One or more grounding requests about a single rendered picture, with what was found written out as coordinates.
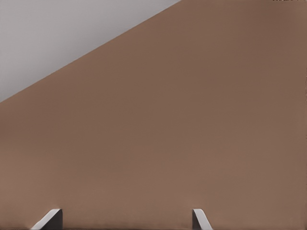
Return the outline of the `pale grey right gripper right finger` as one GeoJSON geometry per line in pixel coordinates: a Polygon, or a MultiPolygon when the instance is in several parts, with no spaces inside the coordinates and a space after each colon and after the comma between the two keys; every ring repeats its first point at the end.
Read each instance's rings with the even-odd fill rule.
{"type": "Polygon", "coordinates": [[[204,211],[200,208],[192,210],[192,229],[193,230],[212,230],[204,211]]]}

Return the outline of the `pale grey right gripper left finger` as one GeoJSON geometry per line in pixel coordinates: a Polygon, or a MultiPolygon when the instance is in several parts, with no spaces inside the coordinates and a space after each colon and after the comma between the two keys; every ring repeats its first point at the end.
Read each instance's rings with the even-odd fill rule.
{"type": "Polygon", "coordinates": [[[62,209],[52,209],[45,214],[31,230],[62,230],[63,211],[62,209]]]}

